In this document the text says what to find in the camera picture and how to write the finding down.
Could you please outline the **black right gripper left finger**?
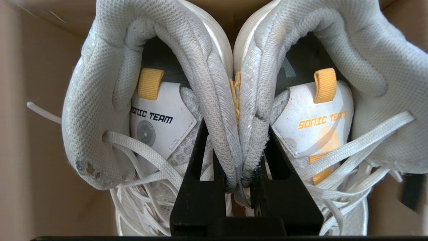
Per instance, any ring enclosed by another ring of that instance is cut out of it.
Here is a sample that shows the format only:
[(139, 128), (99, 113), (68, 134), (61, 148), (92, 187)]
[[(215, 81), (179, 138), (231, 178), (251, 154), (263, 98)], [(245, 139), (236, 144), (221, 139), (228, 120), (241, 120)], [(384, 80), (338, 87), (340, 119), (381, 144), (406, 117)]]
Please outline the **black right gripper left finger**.
[(214, 180), (200, 180), (207, 137), (208, 130), (202, 122), (170, 215), (171, 235), (246, 236), (244, 219), (226, 216), (225, 174), (216, 155)]

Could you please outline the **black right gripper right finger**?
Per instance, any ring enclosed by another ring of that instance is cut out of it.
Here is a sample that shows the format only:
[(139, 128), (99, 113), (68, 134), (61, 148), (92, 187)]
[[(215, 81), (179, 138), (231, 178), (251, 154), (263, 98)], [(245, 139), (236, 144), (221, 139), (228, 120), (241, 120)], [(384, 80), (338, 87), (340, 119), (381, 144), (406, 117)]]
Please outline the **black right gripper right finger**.
[(324, 217), (271, 126), (269, 135), (250, 187), (254, 215), (280, 218), (288, 236), (318, 236)]

